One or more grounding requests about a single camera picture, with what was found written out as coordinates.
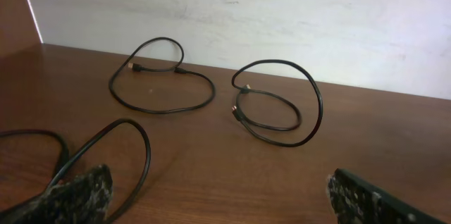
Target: black cable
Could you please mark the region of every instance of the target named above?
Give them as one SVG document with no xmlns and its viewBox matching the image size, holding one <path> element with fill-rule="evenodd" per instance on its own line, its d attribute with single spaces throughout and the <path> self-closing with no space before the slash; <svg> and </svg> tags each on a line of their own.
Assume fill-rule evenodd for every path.
<svg viewBox="0 0 451 224">
<path fill-rule="evenodd" d="M 174 44 L 176 44 L 180 50 L 182 51 L 182 57 L 181 59 L 172 67 L 170 68 L 164 68 L 164 69 L 151 69 L 151 68 L 145 68 L 139 64 L 136 63 L 129 63 L 128 62 L 136 55 L 136 53 L 144 48 L 146 45 L 151 44 L 152 42 L 156 42 L 159 40 L 166 40 L 166 41 L 170 41 Z M 111 76 L 109 83 L 108 83 L 108 87 L 110 89 L 110 93 L 111 95 L 119 101 L 119 103 L 121 103 L 122 105 L 124 105 L 125 107 L 131 108 L 132 110 L 135 111 L 141 111 L 141 112 L 145 112 L 145 113 L 150 113 L 150 114 L 169 114 L 169 113 L 177 113 L 177 112 L 183 112 L 183 111 L 193 111 L 195 109 L 201 108 L 206 106 L 208 103 L 210 103 L 211 100 L 213 100 L 213 98 L 216 95 L 216 89 L 214 87 L 213 82 L 205 75 L 202 75 L 200 73 L 196 73 L 196 72 L 191 72 L 182 68 L 179 68 L 178 66 L 183 62 L 183 58 L 185 57 L 185 53 L 183 51 L 182 46 L 175 41 L 174 39 L 168 38 L 168 37 L 157 37 L 157 38 L 153 38 L 147 42 L 144 42 L 143 44 L 141 44 L 139 47 L 137 47 L 137 49 L 132 53 L 132 55 L 130 55 L 125 62 L 119 67 L 119 69 L 113 74 L 113 76 Z M 140 72 L 140 71 L 148 71 L 148 72 L 168 72 L 168 71 L 174 71 L 174 73 L 180 73 L 180 74 L 191 74 L 191 75 L 196 75 L 196 76 L 200 76 L 202 78 L 204 78 L 206 81 L 209 82 L 210 84 L 210 88 L 211 88 L 211 95 L 210 97 L 204 101 L 201 104 L 195 105 L 195 106 L 191 106 L 191 107 L 186 107 L 186 108 L 175 108 L 175 109 L 171 109 L 171 110 L 166 110 L 166 111 L 154 111 L 154 110 L 150 110 L 147 108 L 140 108 L 140 107 L 136 107 L 133 106 L 127 102 L 125 102 L 124 100 L 122 100 L 117 94 L 116 91 L 114 91 L 113 88 L 113 84 L 114 84 L 114 80 L 116 79 L 116 77 L 118 77 L 119 73 L 122 71 L 122 69 L 128 64 L 129 68 L 132 68 L 133 71 L 135 72 Z"/>
<path fill-rule="evenodd" d="M 0 132 L 0 137 L 14 136 L 14 135 L 47 135 L 53 137 L 58 141 L 61 145 L 61 151 L 58 157 L 58 161 L 56 162 L 53 176 L 57 174 L 57 172 L 63 167 L 64 163 L 66 163 L 69 159 L 69 148 L 64 139 L 56 134 L 55 132 L 48 130 L 34 130 L 34 129 L 25 129 L 25 130 L 9 130 L 5 132 Z"/>
<path fill-rule="evenodd" d="M 259 135 L 258 133 L 256 133 L 255 131 L 253 131 L 253 129 L 251 129 L 251 127 L 249 125 L 254 125 L 257 127 L 262 127 L 265 129 L 269 129 L 269 130 L 277 130 L 277 131 L 289 131 L 289 130 L 294 130 L 296 128 L 298 128 L 301 125 L 301 113 L 299 112 L 299 109 L 290 101 L 288 101 L 287 99 L 284 99 L 276 94 L 272 94 L 269 92 L 265 92 L 265 91 L 261 91 L 261 90 L 254 90 L 254 89 L 250 89 L 248 86 L 245 87 L 238 87 L 235 84 L 235 78 L 242 73 L 244 70 L 251 68 L 252 66 L 261 64 L 261 63 L 281 63 L 284 65 L 288 65 L 288 66 L 292 66 L 293 68 L 296 68 L 299 72 L 303 73 L 307 79 L 310 81 L 310 84 L 312 85 L 312 87 L 315 90 L 316 93 L 316 97 L 318 99 L 318 119 L 316 120 L 316 124 L 313 128 L 313 130 L 310 132 L 309 135 L 307 135 L 307 137 L 303 140 L 301 140 L 300 142 L 296 142 L 296 143 L 282 143 L 282 142 L 277 142 L 274 141 L 272 139 L 269 139 L 268 137 Z M 250 63 L 249 65 L 239 69 L 236 74 L 233 75 L 232 77 L 232 86 L 234 86 L 234 88 L 239 89 L 240 92 L 238 92 L 237 97 L 236 97 L 236 105 L 234 107 L 232 107 L 232 112 L 233 115 L 235 116 L 235 118 L 240 121 L 244 127 L 252 134 L 254 135 L 257 139 L 261 139 L 269 144 L 273 144 L 276 146 L 280 146 L 280 147 L 298 147 L 298 146 L 302 146 L 303 144 L 307 143 L 318 131 L 319 126 L 321 125 L 321 120 L 323 119 L 323 97 L 321 96 L 321 93 L 319 91 L 318 86 L 316 86 L 316 83 L 313 79 L 313 77 L 302 67 L 298 66 L 297 64 L 290 62 L 290 61 L 284 61 L 284 60 L 280 60 L 280 59 L 266 59 L 266 60 L 260 60 L 260 61 L 255 61 L 253 63 Z M 257 93 L 257 94 L 265 94 L 265 95 L 269 95 L 270 97 L 275 97 L 281 101 L 283 101 L 284 103 L 286 103 L 288 106 L 290 106 L 296 113 L 296 117 L 297 117 L 297 123 L 291 127 L 275 127 L 275 126 L 271 126 L 271 125 L 264 125 L 258 122 L 255 122 L 253 120 L 251 120 L 250 118 L 248 118 L 241 109 L 240 106 L 240 96 L 241 94 L 248 94 L 248 93 Z"/>
<path fill-rule="evenodd" d="M 109 224 L 114 222 L 117 218 L 119 218 L 123 213 L 127 211 L 128 208 L 130 208 L 133 200 L 137 196 L 137 193 L 141 189 L 142 185 L 144 184 L 144 181 L 146 179 L 147 173 L 149 172 L 149 166 L 150 166 L 150 143 L 149 138 L 147 136 L 146 131 L 144 128 L 136 123 L 135 121 L 128 119 L 128 118 L 121 118 L 118 119 L 111 124 L 107 125 L 104 129 L 102 129 L 100 132 L 98 132 L 95 136 L 93 136 L 90 140 L 88 140 L 75 154 L 73 154 L 70 158 L 68 156 L 65 159 L 65 162 L 63 163 L 63 166 L 59 168 L 58 172 L 55 174 L 55 176 L 51 179 L 50 183 L 47 185 L 47 188 L 45 190 L 50 189 L 54 185 L 58 184 L 58 181 L 68 172 L 69 168 L 73 166 L 73 164 L 94 144 L 96 144 L 103 136 L 105 136 L 108 132 L 110 132 L 112 129 L 117 127 L 118 125 L 122 123 L 129 123 L 133 125 L 141 134 L 142 139 L 144 140 L 144 145 L 146 148 L 146 162 L 144 164 L 144 169 L 141 174 L 141 178 L 139 179 L 138 183 L 136 184 L 133 191 L 130 193 L 130 196 L 123 202 L 123 204 L 114 212 L 112 213 L 103 223 Z M 45 131 L 45 130 L 16 130 L 16 131 L 7 131 L 7 132 L 0 132 L 0 137 L 6 137 L 9 135 L 17 135 L 17 134 L 46 134 L 51 135 L 52 137 L 55 137 L 60 143 L 61 146 L 65 146 L 67 148 L 67 144 L 64 142 L 63 138 L 59 137 L 56 133 Z M 28 199 L 26 202 L 29 202 L 30 200 L 38 197 L 35 196 L 31 199 Z M 18 206 L 22 206 L 24 203 L 21 203 L 20 205 L 13 206 L 11 209 L 17 209 Z M 12 212 L 11 209 L 7 209 L 4 212 L 0 213 L 0 216 L 4 217 L 6 216 L 5 213 Z"/>
<path fill-rule="evenodd" d="M 64 163 L 66 163 L 69 160 L 69 148 L 64 139 L 56 134 L 55 132 L 48 131 L 48 130 L 34 130 L 34 129 L 24 129 L 24 130 L 9 130 L 5 132 L 0 132 L 0 138 L 2 137 L 8 137 L 8 136 L 16 136 L 16 135 L 46 135 L 53 137 L 58 141 L 58 143 L 61 145 L 60 154 L 58 157 L 58 161 L 56 162 L 54 172 L 52 176 L 55 176 L 58 171 L 63 167 Z M 5 218 L 8 214 L 14 212 L 15 210 L 19 209 L 20 207 L 28 204 L 29 202 L 35 200 L 40 194 L 25 200 L 22 203 L 16 204 L 15 206 L 10 207 L 9 209 L 3 210 L 0 212 L 0 220 Z"/>
</svg>

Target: wood grain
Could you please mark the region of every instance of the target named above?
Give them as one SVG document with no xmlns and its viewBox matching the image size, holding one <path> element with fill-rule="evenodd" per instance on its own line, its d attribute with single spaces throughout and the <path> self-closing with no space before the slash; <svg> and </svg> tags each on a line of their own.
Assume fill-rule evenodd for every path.
<svg viewBox="0 0 451 224">
<path fill-rule="evenodd" d="M 319 83 L 325 109 L 320 130 L 303 147 L 286 149 L 253 138 L 234 119 L 234 70 L 183 64 L 215 82 L 216 98 L 197 111 L 149 115 L 109 94 L 108 79 L 125 59 L 43 44 L 0 60 L 0 130 L 53 130 L 75 151 L 120 117 L 146 129 L 151 170 L 139 199 L 117 223 L 336 223 L 326 196 L 326 177 L 336 168 L 451 222 L 451 101 Z M 149 67 L 172 63 L 136 61 Z M 317 106 L 307 81 L 256 73 L 237 80 L 279 94 L 302 112 L 300 129 L 263 133 L 286 142 L 309 133 Z M 124 70 L 115 86 L 124 99 L 148 108 L 196 104 L 209 93 L 202 79 L 175 73 Z M 245 97 L 243 109 L 265 123 L 289 125 L 294 119 L 291 110 L 258 95 Z M 0 209 L 44 189 L 57 155 L 58 144 L 45 137 L 1 140 Z M 71 175 L 98 163 L 111 168 L 114 210 L 142 171 L 139 134 L 126 125 L 115 129 Z"/>
<path fill-rule="evenodd" d="M 27 0 L 0 0 L 0 57 L 39 43 Z"/>
</svg>

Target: wooden desk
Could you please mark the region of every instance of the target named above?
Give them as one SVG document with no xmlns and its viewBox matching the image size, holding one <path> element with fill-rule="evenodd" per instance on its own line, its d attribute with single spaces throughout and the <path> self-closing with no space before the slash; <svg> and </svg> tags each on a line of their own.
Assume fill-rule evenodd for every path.
<svg viewBox="0 0 451 224">
<path fill-rule="evenodd" d="M 196 111 L 149 115 L 120 105 L 108 91 L 108 79 L 125 59 L 41 45 L 0 60 L 0 130 L 53 130 L 73 152 L 120 117 L 146 129 L 151 170 L 139 199 L 117 223 L 336 223 L 326 196 L 326 177 L 336 168 L 347 168 L 451 222 L 451 101 L 319 83 L 325 108 L 320 130 L 303 147 L 286 149 L 253 138 L 233 117 L 234 70 L 183 64 L 213 80 L 216 98 Z M 154 68 L 170 63 L 136 61 Z M 307 70 L 315 77 L 314 68 Z M 289 142 L 309 133 L 317 105 L 307 81 L 245 73 L 238 83 L 279 94 L 302 112 L 300 129 L 263 130 L 267 135 Z M 160 109 L 197 104 L 209 93 L 208 85 L 194 76 L 127 69 L 116 89 L 131 104 Z M 249 117 L 262 122 L 294 121 L 290 109 L 265 96 L 249 95 L 243 106 Z M 46 137 L 1 140 L 0 209 L 42 191 L 57 155 L 58 144 Z M 142 172 L 139 134 L 120 126 L 88 151 L 71 174 L 98 163 L 112 171 L 113 210 Z"/>
</svg>

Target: coiled cable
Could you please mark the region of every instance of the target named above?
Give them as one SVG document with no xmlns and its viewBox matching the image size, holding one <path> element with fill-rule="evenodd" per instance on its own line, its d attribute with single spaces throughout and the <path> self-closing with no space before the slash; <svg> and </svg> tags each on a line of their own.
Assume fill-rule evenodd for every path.
<svg viewBox="0 0 451 224">
<path fill-rule="evenodd" d="M 172 67 L 170 68 L 164 68 L 164 69 L 151 69 L 151 68 L 145 68 L 139 64 L 136 63 L 129 63 L 130 60 L 136 55 L 136 53 L 138 51 L 140 51 L 143 47 L 145 47 L 148 44 L 151 44 L 152 42 L 156 42 L 159 40 L 166 40 L 166 41 L 170 41 L 174 44 L 176 44 L 178 46 L 178 48 L 180 48 L 180 50 L 182 51 L 182 57 L 180 58 L 180 60 Z M 174 39 L 168 38 L 168 37 L 157 37 L 157 38 L 153 38 L 147 42 L 144 42 L 143 44 L 141 44 L 139 47 L 136 48 L 136 50 L 132 53 L 132 55 L 130 55 L 125 62 L 119 67 L 119 69 L 113 74 L 113 76 L 111 76 L 108 86 L 110 89 L 110 93 L 111 95 L 117 100 L 119 101 L 120 104 L 124 105 L 127 108 L 131 108 L 132 110 L 135 111 L 141 111 L 141 112 L 145 112 L 145 113 L 150 113 L 150 114 L 169 114 L 169 113 L 177 113 L 177 112 L 183 112 L 183 111 L 193 111 L 195 109 L 201 108 L 206 106 L 207 104 L 209 104 L 213 98 L 216 95 L 216 89 L 214 87 L 213 82 L 205 75 L 202 75 L 200 73 L 196 73 L 196 72 L 192 72 L 192 71 L 188 71 L 182 68 L 179 68 L 178 66 L 183 62 L 183 58 L 185 57 L 185 53 L 183 51 L 182 46 L 175 41 Z M 122 98 L 120 98 L 117 94 L 116 91 L 113 88 L 113 84 L 114 84 L 114 80 L 118 77 L 119 73 L 122 71 L 122 69 L 128 64 L 128 67 L 133 69 L 133 71 L 135 72 L 140 72 L 140 71 L 148 71 L 148 72 L 169 72 L 169 71 L 174 71 L 174 73 L 180 73 L 180 74 L 191 74 L 191 75 L 196 75 L 199 77 L 204 78 L 210 85 L 211 88 L 211 94 L 210 97 L 205 100 L 204 102 L 202 102 L 201 104 L 197 104 L 191 107 L 185 107 L 185 108 L 174 108 L 174 109 L 170 109 L 170 110 L 165 110 L 165 111 L 155 111 L 155 110 L 150 110 L 148 108 L 140 108 L 140 107 L 136 107 L 133 106 L 132 104 L 127 103 L 126 101 L 124 101 Z"/>
<path fill-rule="evenodd" d="M 301 121 L 302 121 L 302 117 L 301 117 L 301 113 L 299 112 L 299 109 L 296 107 L 296 105 L 294 105 L 293 103 L 291 103 L 290 101 L 288 101 L 287 99 L 284 99 L 283 97 L 280 97 L 276 94 L 272 94 L 270 92 L 266 92 L 266 91 L 261 91 L 261 90 L 255 90 L 255 89 L 250 89 L 249 85 L 244 86 L 244 87 L 238 87 L 235 84 L 235 78 L 242 73 L 244 70 L 251 68 L 252 66 L 261 64 L 261 63 L 280 63 L 280 64 L 284 64 L 284 65 L 288 65 L 288 66 L 292 66 L 293 68 L 297 69 L 299 72 L 303 73 L 307 79 L 310 81 L 310 84 L 312 85 L 312 87 L 314 88 L 314 91 L 316 93 L 316 98 L 318 99 L 318 118 L 316 119 L 316 124 L 313 128 L 313 130 L 310 132 L 309 135 L 307 135 L 307 137 L 305 137 L 303 140 L 296 142 L 296 143 L 282 143 L 282 142 L 277 142 L 275 140 L 269 139 L 268 137 L 265 137 L 263 135 L 260 135 L 258 133 L 256 133 L 253 129 L 251 129 L 250 125 L 254 125 L 257 127 L 262 127 L 268 130 L 276 130 L 276 131 L 290 131 L 290 130 L 294 130 L 296 128 L 298 128 L 301 125 Z M 254 137 L 256 137 L 257 139 L 261 139 L 269 144 L 273 144 L 276 146 L 280 146 L 280 147 L 298 147 L 298 146 L 302 146 L 303 144 L 307 143 L 309 140 L 312 139 L 312 137 L 316 134 L 316 132 L 319 129 L 319 126 L 321 125 L 321 121 L 323 119 L 323 97 L 321 96 L 321 93 L 319 91 L 318 86 L 316 86 L 316 83 L 313 79 L 313 77 L 302 67 L 300 67 L 299 65 L 290 62 L 290 61 L 284 61 L 284 60 L 280 60 L 280 59 L 266 59 L 266 60 L 260 60 L 260 61 L 255 61 L 253 63 L 250 63 L 249 65 L 239 69 L 232 77 L 232 86 L 236 89 L 239 90 L 237 96 L 236 96 L 236 100 L 235 100 L 235 105 L 234 107 L 232 107 L 232 112 L 233 115 L 235 116 L 235 118 L 240 121 L 244 127 L 252 134 L 254 135 Z M 271 126 L 271 125 L 265 125 L 262 123 L 258 123 L 255 122 L 253 120 L 251 120 L 250 118 L 248 118 L 241 109 L 240 106 L 240 96 L 241 94 L 248 94 L 248 93 L 257 93 L 257 94 L 265 94 L 268 95 L 270 97 L 275 97 L 281 101 L 283 101 L 284 103 L 286 103 L 289 107 L 291 107 L 295 113 L 296 113 L 296 118 L 297 118 L 297 122 L 295 125 L 290 126 L 290 127 L 275 127 L 275 126 Z"/>
</svg>

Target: speckled pattern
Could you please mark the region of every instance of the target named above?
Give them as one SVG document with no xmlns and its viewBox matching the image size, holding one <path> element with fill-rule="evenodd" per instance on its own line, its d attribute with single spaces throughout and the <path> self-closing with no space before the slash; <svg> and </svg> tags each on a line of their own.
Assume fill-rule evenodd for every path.
<svg viewBox="0 0 451 224">
<path fill-rule="evenodd" d="M 328 178 L 326 193 L 339 224 L 443 223 L 346 170 Z"/>
<path fill-rule="evenodd" d="M 48 189 L 1 224 L 100 223 L 112 198 L 112 184 L 108 166 L 97 166 L 71 182 Z"/>
</svg>

